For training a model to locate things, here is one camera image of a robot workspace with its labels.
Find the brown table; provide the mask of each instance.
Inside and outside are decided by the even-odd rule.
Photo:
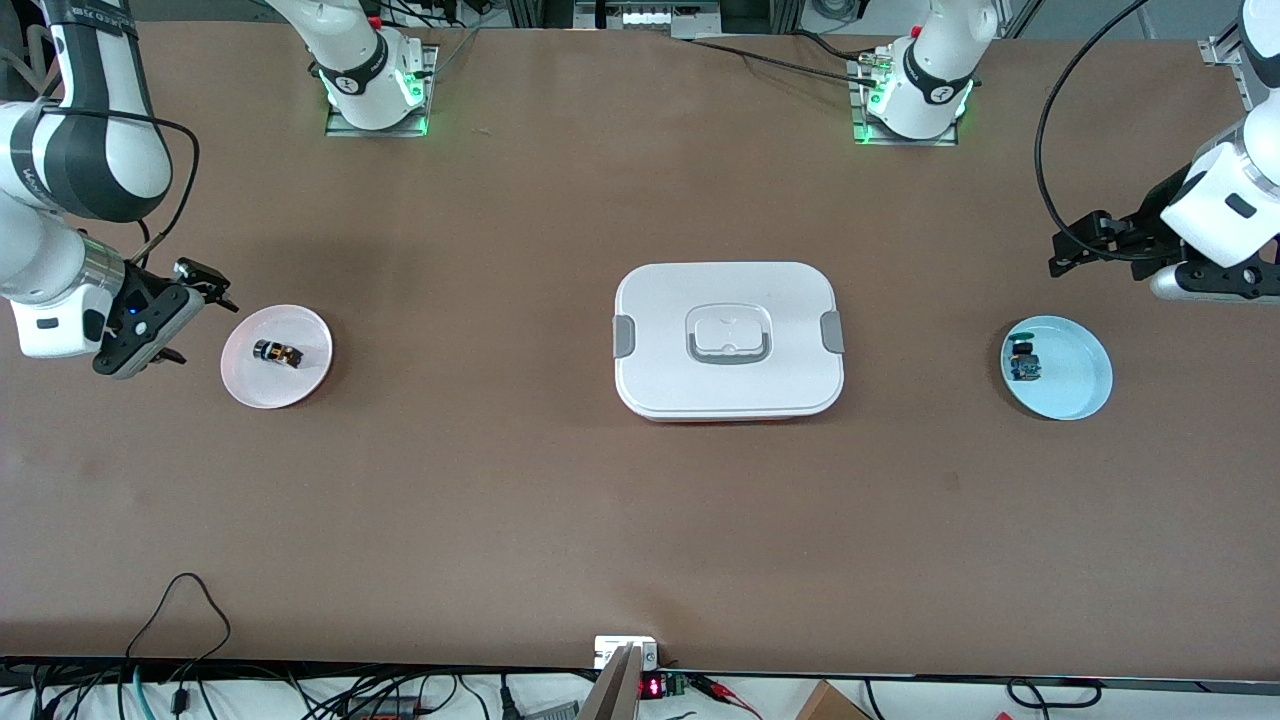
[[[1074,45],[997,44],[960,147],[883,149],[838,83],[649,33],[483,32],[412,141],[321,137],[287,27],[142,40],[206,158],[156,260],[220,268],[247,311],[316,309],[338,361],[262,413],[221,387],[219,309],[189,365],[127,383],[0,323],[0,651],[119,653],[189,569],[225,656],[581,665],[644,632],[686,667],[1280,679],[1280,320],[1157,301],[1121,264],[1047,277],[1032,135]],[[1050,128],[1064,213],[1132,211],[1239,115],[1192,44],[1105,45]],[[831,278],[835,407],[622,405],[618,281],[713,259]],[[996,375],[1039,313],[1110,350],[1091,420],[1034,419]],[[216,634],[187,588],[142,651]]]

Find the container lid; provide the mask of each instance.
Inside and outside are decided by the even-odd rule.
[[[613,324],[618,395],[654,420],[812,415],[844,387],[835,291],[801,263],[644,265]]]

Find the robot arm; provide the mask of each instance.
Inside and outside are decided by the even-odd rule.
[[[45,0],[44,10],[67,91],[58,110],[45,99],[0,105],[0,296],[13,304],[26,355],[97,354],[96,370],[132,377],[157,356],[180,359],[164,342],[206,296],[124,261],[64,219],[138,220],[164,200],[172,169],[155,124],[104,117],[151,117],[127,0]],[[142,311],[141,328],[125,323]]]
[[[424,104],[421,41],[374,31],[358,0],[270,3],[352,126],[388,128]],[[0,104],[0,297],[28,356],[96,354],[93,369],[118,379],[183,361],[165,345],[206,304],[236,310],[227,278],[186,258],[160,278],[65,220],[140,220],[170,186],[159,128],[110,117],[154,117],[128,0],[44,0],[44,12],[67,90],[58,109],[46,99]]]
[[[422,106],[422,41],[375,31],[360,0],[266,0],[316,59],[329,102],[364,131],[385,129]]]
[[[1132,261],[1134,279],[1169,300],[1280,304],[1280,268],[1258,254],[1280,234],[1280,1],[1244,0],[1240,36],[1248,61],[1272,90],[1244,120],[1206,143],[1196,159],[1157,186],[1133,215],[1094,211],[1073,234]],[[1097,259],[1070,237],[1053,238],[1050,274]]]
[[[884,50],[888,68],[873,73],[878,92],[867,110],[911,140],[942,135],[961,113],[973,72],[997,29],[992,0],[932,0],[919,35],[900,37]]]

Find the wire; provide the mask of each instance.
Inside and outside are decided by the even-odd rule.
[[[800,37],[808,37],[809,40],[817,42],[818,47],[822,47],[828,54],[835,55],[835,56],[840,58],[841,60],[854,60],[854,61],[858,61],[858,59],[861,58],[865,53],[874,53],[876,51],[874,47],[867,47],[864,50],[855,50],[852,53],[845,53],[842,50],[837,50],[835,45],[827,42],[827,40],[823,36],[818,35],[817,32],[809,32],[808,29],[796,29],[791,35],[796,35],[796,36],[800,36]]]
[[[138,228],[142,229],[142,247],[146,247],[146,246],[151,245],[151,228],[147,227],[146,220],[138,220]],[[142,268],[143,270],[147,269],[147,259],[148,258],[150,258],[150,254],[148,255],[143,255],[142,260],[138,263],[138,266]]]
[[[833,73],[831,70],[819,70],[818,68],[809,68],[805,65],[797,65],[795,63],[788,63],[786,60],[778,60],[777,58],[769,58],[765,55],[758,55],[755,53],[749,53],[746,50],[739,50],[737,47],[728,47],[726,45],[716,45],[713,42],[700,42],[695,40],[687,40],[686,42],[696,45],[699,47],[710,47],[712,50],[719,50],[722,53],[731,53],[733,55],[740,55],[751,60],[759,60],[762,63],[769,63],[771,65],[778,65],[780,68],[787,68],[788,70],[795,70],[797,73],[809,73],[818,77],[829,77],[844,82],[852,82],[865,87],[873,87],[876,82],[870,78],[854,77],[845,73]]]
[[[209,717],[218,720],[218,714],[214,712],[214,703],[209,702],[209,693],[205,692],[205,680],[196,678],[196,687],[200,688],[200,700],[205,701],[205,710],[209,711]]]
[[[884,720],[884,714],[879,711],[879,703],[876,702],[876,691],[872,689],[870,678],[863,678],[863,684],[867,685],[867,702],[872,706],[876,720]]]
[[[1014,687],[1024,687],[1032,691],[1036,696],[1036,702],[1028,702],[1014,692]],[[1037,688],[1027,678],[1010,678],[1009,683],[1005,684],[1005,694],[1009,700],[1016,702],[1018,705],[1025,707],[1027,710],[1039,710],[1044,715],[1044,720],[1052,720],[1048,716],[1050,710],[1084,710],[1085,707],[1093,707],[1102,700],[1102,685],[1091,685],[1093,688],[1093,697],[1080,701],[1080,702],[1044,702],[1044,696],[1041,694],[1039,688]]]
[[[755,720],[764,720],[764,717],[759,712],[756,712],[754,707],[751,707],[742,700],[739,700],[737,697],[730,700],[728,703],[732,705],[733,707],[741,707],[742,710],[750,712],[751,715],[755,715]]]
[[[489,717],[489,706],[485,705],[484,698],[480,697],[480,693],[477,693],[474,689],[471,689],[471,685],[467,684],[467,679],[466,678],[462,678],[460,675],[454,675],[454,678],[458,679],[458,684],[462,685],[462,689],[465,689],[468,693],[471,693],[472,696],[475,696],[476,702],[480,703],[480,710],[484,711],[484,720],[490,720],[490,717]]]
[[[467,44],[475,41],[476,35],[480,35],[480,28],[497,17],[498,15],[493,15],[490,18],[483,19],[479,23],[476,23],[476,26],[471,28],[471,32],[468,32],[467,36],[462,38],[462,42],[458,42],[458,45],[449,53],[449,56],[445,58],[443,63],[435,67],[435,72],[431,73],[433,78],[440,77],[440,73],[444,72],[444,68],[449,67],[449,63],[452,63],[453,59],[457,58],[460,53],[462,53],[462,49],[466,47]]]
[[[164,238],[169,237],[169,233],[173,232],[174,227],[177,227],[178,220],[182,219],[183,210],[187,209],[187,200],[191,199],[191,188],[196,184],[196,173],[200,170],[200,138],[196,137],[196,133],[192,132],[191,128],[188,128],[187,126],[175,123],[173,120],[165,120],[163,118],[155,118],[151,115],[138,115],[136,113],[123,113],[120,110],[88,110],[84,108],[46,108],[41,111],[47,115],[83,115],[86,118],[101,118],[101,119],[116,118],[122,120],[151,123],[160,127],[175,129],[186,135],[187,140],[191,141],[191,172],[187,174],[187,186],[182,188],[182,197],[178,200],[178,208],[174,209],[173,217],[169,218],[169,224],[165,225],[163,231],[156,233],[156,236],[150,242],[143,245],[142,249],[133,255],[132,260],[134,263],[141,263],[147,255],[151,254],[152,250],[156,249],[157,245],[164,242]],[[191,573],[184,573],[184,574],[196,578],[196,575]]]
[[[1075,245],[1079,245],[1080,249],[1084,250],[1085,252],[1091,252],[1100,258],[1106,258],[1107,260],[1124,260],[1128,263],[1138,263],[1144,260],[1164,260],[1165,258],[1174,256],[1174,252],[1165,252],[1162,255],[1124,255],[1121,252],[1112,252],[1110,250],[1092,247],[1087,245],[1083,240],[1076,237],[1075,233],[1071,232],[1071,228],[1068,227],[1066,220],[1062,219],[1062,215],[1059,214],[1057,205],[1053,204],[1053,199],[1048,193],[1048,184],[1044,182],[1044,158],[1043,158],[1044,126],[1048,124],[1048,114],[1053,109],[1053,101],[1057,100],[1057,94],[1061,92],[1062,86],[1066,83],[1066,78],[1071,77],[1071,72],[1075,70],[1075,67],[1080,64],[1080,60],[1084,59],[1084,55],[1087,55],[1089,50],[1092,50],[1093,46],[1098,44],[1100,40],[1102,40],[1102,36],[1111,32],[1111,28],[1120,24],[1125,18],[1132,15],[1138,8],[1142,8],[1148,1],[1149,0],[1134,0],[1133,4],[1121,10],[1119,15],[1111,18],[1111,20],[1107,22],[1107,24],[1102,26],[1102,29],[1096,32],[1093,37],[1091,37],[1088,41],[1084,42],[1080,50],[1076,51],[1075,56],[1071,58],[1071,61],[1066,64],[1066,69],[1062,70],[1062,74],[1057,78],[1057,82],[1053,83],[1053,88],[1048,91],[1048,97],[1044,100],[1044,109],[1041,110],[1039,124],[1036,127],[1036,152],[1034,152],[1036,184],[1037,187],[1039,187],[1041,199],[1044,201],[1044,209],[1048,210],[1048,217],[1053,219],[1053,224],[1057,225],[1057,229],[1064,236],[1066,236]]]
[[[151,712],[151,703],[147,702],[147,696],[142,692],[142,669],[137,665],[133,666],[133,693],[138,696],[138,705],[142,706],[142,715],[145,715],[147,720],[156,720],[155,712]]]
[[[160,610],[164,609],[165,601],[169,600],[169,593],[173,591],[174,585],[178,584],[178,580],[180,580],[183,578],[191,578],[192,580],[196,580],[196,584],[200,585],[200,591],[202,593],[205,593],[205,602],[207,602],[209,607],[215,614],[218,614],[218,619],[223,621],[223,639],[218,641],[218,644],[215,644],[214,647],[211,647],[207,651],[205,651],[204,655],[201,655],[200,657],[197,657],[192,662],[188,662],[188,665],[204,661],[210,655],[212,655],[212,653],[218,652],[219,650],[221,650],[223,646],[227,644],[227,642],[232,639],[232,621],[227,619],[227,614],[223,612],[223,609],[219,607],[218,602],[214,601],[214,596],[210,594],[209,585],[205,584],[205,579],[201,578],[200,575],[195,574],[195,573],[178,573],[177,575],[173,577],[172,580],[169,580],[169,584],[164,589],[164,594],[160,596],[160,602],[156,605],[156,609],[151,611],[151,618],[147,618],[147,621],[143,623],[141,628],[138,628],[138,632],[133,634],[133,639],[131,639],[129,644],[124,648],[124,659],[125,660],[131,660],[133,657],[133,646],[136,646],[137,642],[138,642],[138,639],[142,638],[142,635],[148,629],[151,629],[151,623],[155,623],[156,616],[160,615]]]
[[[379,8],[381,8],[384,10],[390,10],[393,20],[396,19],[396,13],[402,13],[402,14],[411,15],[411,17],[415,17],[415,18],[422,20],[426,24],[426,27],[435,27],[435,26],[431,24],[433,22],[443,22],[443,23],[449,23],[451,26],[467,27],[466,24],[463,24],[462,22],[460,22],[457,18],[451,19],[451,18],[445,18],[443,15],[426,15],[426,14],[419,13],[416,10],[411,10],[408,8],[408,3],[406,3],[404,0],[397,0],[401,4],[399,8],[393,6],[392,4],[387,3],[385,0],[372,0],[372,1],[374,1],[374,5],[378,5]]]

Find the metal mounting plate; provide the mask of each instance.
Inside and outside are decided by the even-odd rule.
[[[431,96],[435,95],[435,65],[439,58],[438,45],[422,45],[422,41],[413,37],[408,38],[410,42],[416,42],[422,47],[422,60],[419,63],[410,63],[407,72],[413,73],[419,70],[425,70],[429,73],[425,78],[415,81],[408,79],[407,85],[411,92],[422,94],[422,104],[415,108],[410,114],[389,128],[383,129],[361,129],[346,120],[340,113],[330,104],[329,117],[325,119],[324,133],[330,137],[422,137],[426,135],[428,127],[431,119]]]
[[[869,73],[867,68],[856,61],[849,60],[845,72],[850,77],[872,78],[879,81],[876,73]],[[911,140],[902,137],[876,115],[867,111],[868,97],[876,92],[874,88],[865,87],[854,81],[849,81],[849,104],[854,110],[854,140],[859,145],[923,145],[928,147],[950,147],[959,145],[960,135],[956,132],[956,123],[952,122],[947,131],[938,137],[929,140]]]

